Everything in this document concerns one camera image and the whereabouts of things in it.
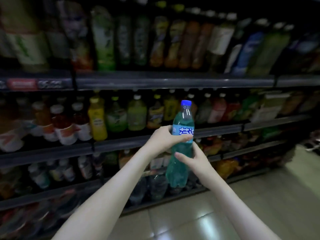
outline person's left hand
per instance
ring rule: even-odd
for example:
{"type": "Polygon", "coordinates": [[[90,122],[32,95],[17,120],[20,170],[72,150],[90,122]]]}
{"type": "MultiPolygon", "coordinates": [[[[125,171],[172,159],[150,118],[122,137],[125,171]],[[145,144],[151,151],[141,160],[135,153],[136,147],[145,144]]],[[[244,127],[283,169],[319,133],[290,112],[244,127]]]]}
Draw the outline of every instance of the person's left hand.
{"type": "Polygon", "coordinates": [[[156,129],[150,139],[143,146],[153,157],[165,152],[173,145],[179,142],[187,142],[193,138],[193,135],[184,134],[180,136],[171,135],[170,130],[172,125],[161,126],[156,129]]]}

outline floor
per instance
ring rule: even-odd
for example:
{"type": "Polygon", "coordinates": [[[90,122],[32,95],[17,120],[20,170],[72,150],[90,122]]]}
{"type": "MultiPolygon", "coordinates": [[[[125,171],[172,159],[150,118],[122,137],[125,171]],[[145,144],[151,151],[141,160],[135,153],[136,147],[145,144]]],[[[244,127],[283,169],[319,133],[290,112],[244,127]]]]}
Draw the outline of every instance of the floor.
{"type": "MultiPolygon", "coordinates": [[[[231,184],[282,240],[320,239],[320,157],[297,146],[284,168],[231,184]]],[[[108,240],[240,239],[211,192],[118,219],[108,240]]]]}

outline person's right hand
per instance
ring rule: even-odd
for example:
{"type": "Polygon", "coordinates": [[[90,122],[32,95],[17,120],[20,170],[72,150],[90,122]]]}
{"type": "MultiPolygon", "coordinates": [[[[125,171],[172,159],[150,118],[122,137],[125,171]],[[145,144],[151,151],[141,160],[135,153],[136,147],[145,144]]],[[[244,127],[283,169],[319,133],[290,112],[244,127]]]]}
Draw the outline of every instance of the person's right hand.
{"type": "Polygon", "coordinates": [[[193,142],[194,158],[187,157],[186,155],[176,152],[174,156],[180,161],[186,164],[194,174],[199,178],[202,185],[208,187],[208,182],[210,181],[210,175],[215,173],[214,168],[211,166],[207,157],[203,151],[198,147],[198,145],[193,142]]]}

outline blue bottle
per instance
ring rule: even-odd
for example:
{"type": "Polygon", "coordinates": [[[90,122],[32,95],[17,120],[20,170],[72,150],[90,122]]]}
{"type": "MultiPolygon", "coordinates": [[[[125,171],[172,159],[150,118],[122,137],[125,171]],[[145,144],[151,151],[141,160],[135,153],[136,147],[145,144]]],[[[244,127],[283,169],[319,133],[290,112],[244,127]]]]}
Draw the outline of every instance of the blue bottle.
{"type": "MultiPolygon", "coordinates": [[[[182,134],[193,135],[195,129],[195,123],[192,119],[190,111],[191,101],[182,100],[180,112],[176,115],[173,121],[172,134],[174,136],[182,134]]],[[[174,145],[171,149],[171,158],[167,168],[166,177],[171,187],[185,187],[189,168],[183,162],[180,162],[175,156],[175,152],[180,152],[187,157],[192,157],[192,139],[187,142],[181,142],[174,145]]]]}

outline yellow juice bottle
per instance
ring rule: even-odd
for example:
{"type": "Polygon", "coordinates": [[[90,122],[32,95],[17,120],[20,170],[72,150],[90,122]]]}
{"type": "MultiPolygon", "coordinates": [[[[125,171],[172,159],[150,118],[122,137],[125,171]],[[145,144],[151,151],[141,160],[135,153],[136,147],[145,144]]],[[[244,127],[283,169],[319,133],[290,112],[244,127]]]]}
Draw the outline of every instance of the yellow juice bottle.
{"type": "Polygon", "coordinates": [[[99,97],[90,98],[90,107],[88,110],[92,137],[96,141],[103,141],[108,137],[106,124],[104,122],[104,109],[99,97]]]}

